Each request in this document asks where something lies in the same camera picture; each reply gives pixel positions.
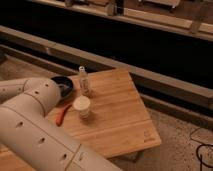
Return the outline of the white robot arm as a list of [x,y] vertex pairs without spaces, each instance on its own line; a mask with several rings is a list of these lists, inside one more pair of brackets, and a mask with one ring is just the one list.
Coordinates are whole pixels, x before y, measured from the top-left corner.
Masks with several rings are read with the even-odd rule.
[[122,171],[45,119],[72,90],[67,77],[0,81],[0,143],[37,171]]

